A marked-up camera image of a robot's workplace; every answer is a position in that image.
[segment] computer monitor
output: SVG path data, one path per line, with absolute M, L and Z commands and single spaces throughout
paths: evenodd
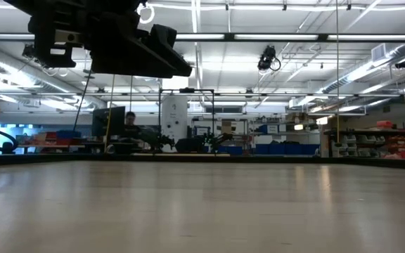
M 124 133 L 124 111 L 125 107 L 112 108 L 110 113 L 109 136 L 122 135 Z M 91 124 L 91 135 L 105 136 L 109 120 L 109 108 L 93 111 L 93 122 Z

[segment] white pillar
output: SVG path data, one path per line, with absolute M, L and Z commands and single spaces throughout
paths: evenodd
M 162 132 L 163 135 L 174 139 L 187 137 L 187 97 L 167 96 L 162 103 Z M 171 152 L 169 146 L 163 148 L 164 152 Z

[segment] floor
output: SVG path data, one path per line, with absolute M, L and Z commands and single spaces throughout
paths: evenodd
M 147 162 L 0 167 L 2 252 L 405 252 L 405 170 Z

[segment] air vent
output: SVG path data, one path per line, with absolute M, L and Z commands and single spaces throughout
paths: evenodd
M 241 113 L 243 106 L 215 106 L 215 113 Z M 212 112 L 212 106 L 206 106 L 205 112 Z
M 371 49 L 371 58 L 373 60 L 373 62 L 377 62 L 378 60 L 382 60 L 385 57 L 385 55 L 387 54 L 386 50 L 385 50 L 385 44 L 381 44 L 379 46 L 376 46 L 375 48 Z

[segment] person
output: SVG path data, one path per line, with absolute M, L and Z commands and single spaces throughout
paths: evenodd
M 124 135 L 122 138 L 129 138 L 131 141 L 142 144 L 143 141 L 140 140 L 140 127 L 135 125 L 136 115 L 133 112 L 127 112 L 124 118 Z

